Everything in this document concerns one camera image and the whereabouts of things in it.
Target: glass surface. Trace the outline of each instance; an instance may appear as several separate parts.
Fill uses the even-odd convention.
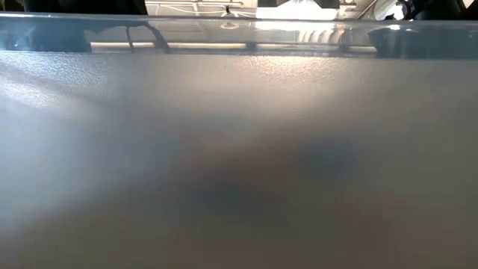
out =
[[[330,22],[151,16],[1,16],[4,50],[477,58],[475,22]]]

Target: dark wire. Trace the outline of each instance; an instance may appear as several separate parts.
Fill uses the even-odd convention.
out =
[[[148,28],[152,32],[152,34],[155,36],[155,38],[156,38],[156,42],[155,42],[156,49],[159,49],[159,48],[163,47],[164,53],[169,54],[170,53],[170,46],[167,44],[167,42],[164,39],[161,32],[158,29],[152,27],[149,23],[146,23],[144,26],[146,28]]]
[[[128,38],[129,48],[131,49],[131,53],[134,53],[134,44],[131,41],[131,36],[129,35],[130,26],[126,26],[126,37]]]
[[[357,16],[357,19],[363,18],[365,14],[377,3],[378,0],[373,0],[365,9]]]

